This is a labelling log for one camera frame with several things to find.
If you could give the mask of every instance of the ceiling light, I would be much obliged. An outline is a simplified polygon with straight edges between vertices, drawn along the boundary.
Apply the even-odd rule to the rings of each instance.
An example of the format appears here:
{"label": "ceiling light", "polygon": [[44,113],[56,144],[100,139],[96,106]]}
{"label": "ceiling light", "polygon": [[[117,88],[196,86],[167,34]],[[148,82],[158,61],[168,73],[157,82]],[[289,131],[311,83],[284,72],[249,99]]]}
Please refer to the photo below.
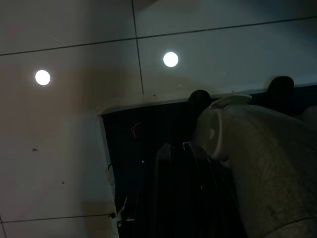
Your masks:
{"label": "ceiling light", "polygon": [[45,70],[39,70],[35,74],[35,80],[38,84],[44,86],[50,82],[50,75]]}
{"label": "ceiling light", "polygon": [[174,52],[168,52],[165,54],[163,61],[167,67],[175,67],[178,64],[178,56]]}

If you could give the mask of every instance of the recessed light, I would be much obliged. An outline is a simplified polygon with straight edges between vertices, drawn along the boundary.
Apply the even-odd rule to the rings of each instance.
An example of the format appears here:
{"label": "recessed light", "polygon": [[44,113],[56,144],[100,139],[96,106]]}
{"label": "recessed light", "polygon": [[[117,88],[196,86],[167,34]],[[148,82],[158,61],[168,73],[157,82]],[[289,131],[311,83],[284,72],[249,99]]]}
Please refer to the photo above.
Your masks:
{"label": "recessed light", "polygon": [[35,80],[38,84],[45,86],[50,82],[50,74],[45,70],[39,70],[35,74]]}
{"label": "recessed light", "polygon": [[175,67],[178,64],[178,56],[174,52],[168,52],[165,54],[163,61],[167,67]]}

